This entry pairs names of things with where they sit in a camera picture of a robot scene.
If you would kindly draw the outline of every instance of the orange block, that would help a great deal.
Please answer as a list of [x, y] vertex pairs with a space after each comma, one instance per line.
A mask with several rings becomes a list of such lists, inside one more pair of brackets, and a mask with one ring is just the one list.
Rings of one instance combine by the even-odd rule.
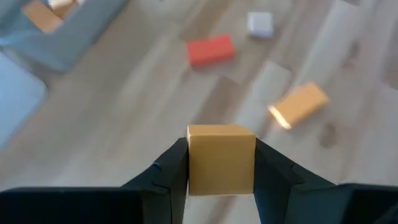
[[206, 65], [234, 57], [235, 49], [229, 35], [187, 43], [191, 66]]

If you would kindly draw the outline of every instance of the wooden block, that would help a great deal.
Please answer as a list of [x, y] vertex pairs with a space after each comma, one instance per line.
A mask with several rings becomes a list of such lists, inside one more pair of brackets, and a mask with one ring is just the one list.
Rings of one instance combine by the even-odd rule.
[[22, 8], [22, 12], [35, 24], [35, 26], [37, 26], [37, 28], [45, 33], [54, 32], [63, 22], [51, 9], [38, 0], [26, 4]]
[[187, 43], [187, 52], [191, 66], [215, 63], [235, 55], [229, 35], [189, 42]]
[[256, 137], [238, 125], [188, 127], [189, 194], [251, 194]]
[[282, 127], [290, 129], [327, 102], [326, 94], [316, 84], [308, 83], [270, 106], [269, 111]]
[[75, 0], [49, 0], [49, 3], [54, 14], [61, 19], [64, 19], [78, 5]]

